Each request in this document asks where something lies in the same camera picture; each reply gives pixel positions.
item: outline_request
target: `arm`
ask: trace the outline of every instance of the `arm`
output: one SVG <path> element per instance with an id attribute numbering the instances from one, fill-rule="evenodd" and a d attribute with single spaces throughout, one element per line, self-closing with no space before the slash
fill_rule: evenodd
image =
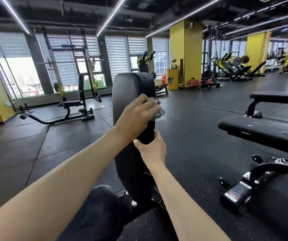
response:
<path id="1" fill-rule="evenodd" d="M 134 144 L 158 186 L 179 240 L 230 241 L 225 232 L 186 193 L 164 164 L 166 145 L 158 131 L 155 139 L 144 145 Z"/>
<path id="2" fill-rule="evenodd" d="M 0 208 L 0 241 L 56 239 L 104 168 L 159 109 L 155 100 L 142 94 L 125 108 L 114 128 L 4 204 Z"/>

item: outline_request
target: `leg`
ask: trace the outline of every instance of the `leg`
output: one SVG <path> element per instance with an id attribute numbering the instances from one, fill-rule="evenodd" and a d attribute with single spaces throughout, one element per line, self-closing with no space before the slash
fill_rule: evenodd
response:
<path id="1" fill-rule="evenodd" d="M 100 185 L 92 189 L 57 241 L 117 240 L 122 230 L 118 196 L 111 187 Z"/>

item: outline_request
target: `person's right arm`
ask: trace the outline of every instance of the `person's right arm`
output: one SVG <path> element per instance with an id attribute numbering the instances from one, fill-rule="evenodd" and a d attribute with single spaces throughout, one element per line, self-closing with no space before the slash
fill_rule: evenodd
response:
<path id="1" fill-rule="evenodd" d="M 165 166 L 166 145 L 155 131 L 155 139 L 144 145 L 137 139 L 134 145 L 150 170 L 170 215 L 180 241 L 229 241 L 225 232 L 188 195 Z"/>

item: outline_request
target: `person's left arm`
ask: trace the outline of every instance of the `person's left arm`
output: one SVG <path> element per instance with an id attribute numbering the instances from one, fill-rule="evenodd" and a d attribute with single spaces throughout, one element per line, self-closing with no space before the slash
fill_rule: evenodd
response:
<path id="1" fill-rule="evenodd" d="M 80 209 L 111 160 L 159 111 L 140 95 L 100 139 L 28 186 L 0 208 L 0 241 L 54 240 Z"/>

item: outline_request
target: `warning label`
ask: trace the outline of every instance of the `warning label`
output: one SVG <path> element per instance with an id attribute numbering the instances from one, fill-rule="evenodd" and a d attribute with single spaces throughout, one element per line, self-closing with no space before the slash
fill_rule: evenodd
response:
<path id="1" fill-rule="evenodd" d="M 252 189 L 251 186 L 240 181 L 233 188 L 227 191 L 224 195 L 230 200 L 232 200 L 233 202 L 237 202 L 250 189 Z"/>

